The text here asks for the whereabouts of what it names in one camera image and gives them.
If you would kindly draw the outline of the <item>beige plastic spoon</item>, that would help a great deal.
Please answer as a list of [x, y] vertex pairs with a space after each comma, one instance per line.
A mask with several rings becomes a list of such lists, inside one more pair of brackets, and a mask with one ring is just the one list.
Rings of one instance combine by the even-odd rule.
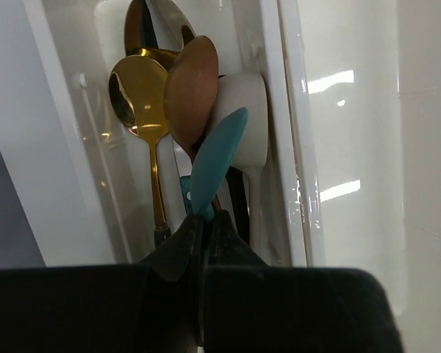
[[257, 253], [261, 250], [260, 185], [262, 170], [268, 155], [268, 99], [261, 74], [243, 72], [221, 77], [218, 81], [212, 131], [227, 115], [245, 107], [248, 120], [232, 166], [248, 178], [249, 245]]

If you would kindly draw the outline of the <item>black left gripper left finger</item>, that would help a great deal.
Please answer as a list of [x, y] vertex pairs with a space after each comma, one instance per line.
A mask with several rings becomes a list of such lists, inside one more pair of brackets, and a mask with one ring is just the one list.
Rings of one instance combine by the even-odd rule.
[[0, 352], [196, 352], [187, 273], [203, 230], [189, 215], [133, 264], [0, 270]]

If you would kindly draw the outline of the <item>gold metal spoon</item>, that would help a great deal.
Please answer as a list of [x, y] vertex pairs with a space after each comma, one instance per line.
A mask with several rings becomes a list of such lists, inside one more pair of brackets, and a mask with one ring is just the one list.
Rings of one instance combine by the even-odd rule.
[[154, 245], [171, 236], [157, 164], [157, 144], [168, 134], [164, 89], [168, 72], [154, 59], [131, 55], [121, 59], [109, 77], [112, 108], [120, 122], [148, 144], [154, 209]]

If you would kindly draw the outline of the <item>white right container tray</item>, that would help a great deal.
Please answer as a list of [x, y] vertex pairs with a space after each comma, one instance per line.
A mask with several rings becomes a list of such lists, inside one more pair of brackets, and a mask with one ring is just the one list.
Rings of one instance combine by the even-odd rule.
[[361, 268], [441, 317], [441, 1], [280, 1], [295, 265]]

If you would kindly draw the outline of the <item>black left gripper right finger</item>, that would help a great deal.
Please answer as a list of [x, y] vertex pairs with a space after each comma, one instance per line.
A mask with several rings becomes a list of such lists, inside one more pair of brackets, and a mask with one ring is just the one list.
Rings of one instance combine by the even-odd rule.
[[204, 283], [206, 352], [402, 352], [381, 283], [356, 268], [265, 265], [216, 214]]

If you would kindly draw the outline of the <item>silver spoon teal handle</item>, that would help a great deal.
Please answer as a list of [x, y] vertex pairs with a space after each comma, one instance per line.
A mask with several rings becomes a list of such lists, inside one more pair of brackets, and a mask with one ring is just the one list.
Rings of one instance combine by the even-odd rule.
[[193, 38], [193, 28], [173, 1], [130, 2], [123, 31], [127, 56], [157, 51], [156, 59], [168, 70]]

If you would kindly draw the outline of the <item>copper metal spoon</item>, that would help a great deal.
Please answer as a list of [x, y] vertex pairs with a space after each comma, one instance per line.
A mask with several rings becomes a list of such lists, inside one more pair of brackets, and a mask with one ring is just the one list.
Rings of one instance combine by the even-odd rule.
[[187, 153], [196, 158], [194, 145], [204, 134], [218, 90], [218, 53], [204, 35], [191, 40], [168, 72], [164, 112], [169, 132]]

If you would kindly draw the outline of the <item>teal plastic spoon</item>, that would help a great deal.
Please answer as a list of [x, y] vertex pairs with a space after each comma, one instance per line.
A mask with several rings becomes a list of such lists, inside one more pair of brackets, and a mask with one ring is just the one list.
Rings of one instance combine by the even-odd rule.
[[[190, 177], [192, 209], [194, 215], [207, 224], [215, 218], [212, 202], [232, 164], [247, 121], [246, 107], [230, 113], [209, 133], [196, 155]], [[219, 234], [216, 229], [214, 225], [209, 237], [210, 245], [205, 254], [207, 263], [246, 266], [257, 262], [257, 256], [247, 249], [231, 227]]]

